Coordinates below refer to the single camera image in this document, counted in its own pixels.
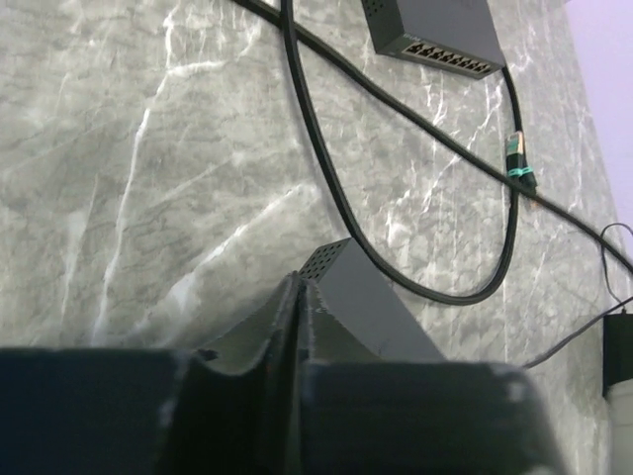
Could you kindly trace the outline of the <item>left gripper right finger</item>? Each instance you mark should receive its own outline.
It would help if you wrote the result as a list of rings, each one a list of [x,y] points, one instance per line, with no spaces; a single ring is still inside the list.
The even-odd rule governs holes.
[[[335,317],[307,282],[299,304],[298,430],[305,474],[361,472],[360,416],[351,378],[376,355]]]

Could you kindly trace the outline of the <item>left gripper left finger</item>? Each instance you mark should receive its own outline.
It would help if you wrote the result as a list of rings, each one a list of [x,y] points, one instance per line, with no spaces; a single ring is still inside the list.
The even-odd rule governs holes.
[[[294,404],[300,279],[213,339],[182,405],[185,474],[281,474]]]

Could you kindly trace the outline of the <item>black network switch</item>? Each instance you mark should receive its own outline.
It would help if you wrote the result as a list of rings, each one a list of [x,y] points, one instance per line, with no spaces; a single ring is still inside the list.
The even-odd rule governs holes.
[[[485,0],[367,0],[375,52],[475,79],[506,66]]]
[[[354,239],[318,248],[300,271],[291,274],[300,279],[300,299],[305,284],[315,283],[338,321],[376,355],[374,363],[363,366],[444,361],[430,336]]]

